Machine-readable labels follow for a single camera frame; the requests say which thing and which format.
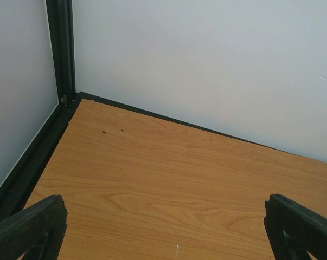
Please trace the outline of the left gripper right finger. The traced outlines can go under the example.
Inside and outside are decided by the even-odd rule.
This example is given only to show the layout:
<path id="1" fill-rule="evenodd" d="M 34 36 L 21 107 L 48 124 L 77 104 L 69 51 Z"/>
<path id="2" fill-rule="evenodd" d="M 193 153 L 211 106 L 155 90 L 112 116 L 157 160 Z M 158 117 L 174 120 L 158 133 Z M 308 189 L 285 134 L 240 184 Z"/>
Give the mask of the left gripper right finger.
<path id="1" fill-rule="evenodd" d="M 275 259 L 327 259 L 327 218 L 282 194 L 271 194 L 265 211 Z"/>

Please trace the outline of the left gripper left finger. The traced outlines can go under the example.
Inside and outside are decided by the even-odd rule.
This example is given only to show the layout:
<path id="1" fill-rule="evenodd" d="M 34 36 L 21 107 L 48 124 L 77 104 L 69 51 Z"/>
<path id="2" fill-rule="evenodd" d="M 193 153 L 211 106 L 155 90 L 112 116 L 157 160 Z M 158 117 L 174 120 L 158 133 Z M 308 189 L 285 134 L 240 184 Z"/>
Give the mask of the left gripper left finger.
<path id="1" fill-rule="evenodd" d="M 58 259 L 67 229 L 61 195 L 51 195 L 0 222 L 0 259 Z"/>

